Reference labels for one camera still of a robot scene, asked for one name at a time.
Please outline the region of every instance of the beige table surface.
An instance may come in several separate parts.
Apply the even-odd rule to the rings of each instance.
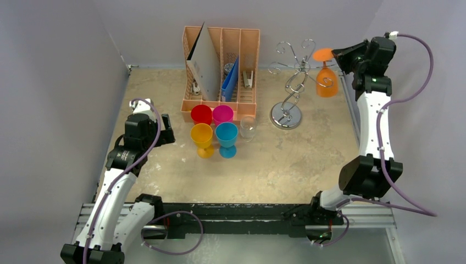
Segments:
[[[152,150],[126,201],[146,193],[164,202],[308,203],[319,190],[335,185],[341,167],[358,155],[342,86],[336,96],[321,98],[315,84],[308,82],[298,103],[301,125],[281,130],[272,125],[269,113],[286,97],[283,87],[292,73],[260,70],[256,137],[251,142],[238,139],[232,159],[220,156],[218,144],[212,158],[201,159],[189,136],[193,124],[185,123],[180,112],[186,72],[134,69],[111,147],[124,133],[124,121],[131,114],[128,102],[136,97],[151,98],[160,114],[170,115],[176,143]]]

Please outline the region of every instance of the white wall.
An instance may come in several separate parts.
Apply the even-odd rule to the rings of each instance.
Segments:
[[[275,46],[299,47],[314,39],[319,48],[346,47],[361,40],[382,0],[181,1],[94,0],[127,64],[184,67],[184,26],[202,25],[261,30],[261,66],[293,61]],[[295,48],[299,56],[302,49]]]
[[[397,184],[437,218],[395,210],[407,263],[466,263],[465,1],[385,0],[365,37],[398,30],[424,39],[434,53],[429,86],[414,101],[390,108],[390,138],[404,172]],[[393,98],[417,90],[428,72],[424,47],[398,38],[386,73]],[[393,191],[392,202],[404,202]]]
[[[61,263],[126,76],[91,0],[0,2],[1,263]]]

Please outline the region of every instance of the cable connector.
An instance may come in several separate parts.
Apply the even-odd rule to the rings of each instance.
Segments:
[[[395,40],[397,37],[398,37],[398,31],[392,31],[392,32],[389,32],[388,34],[389,40]]]

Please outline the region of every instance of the yellow cup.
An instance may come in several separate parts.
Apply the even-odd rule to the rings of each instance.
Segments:
[[[197,154],[201,158],[210,158],[214,154],[212,137],[214,133],[210,125],[199,123],[191,129],[191,139],[198,147]]]

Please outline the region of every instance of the transparent cup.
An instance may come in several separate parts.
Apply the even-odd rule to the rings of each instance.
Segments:
[[[253,117],[243,117],[240,123],[240,134],[244,141],[251,141],[256,135],[257,121]]]

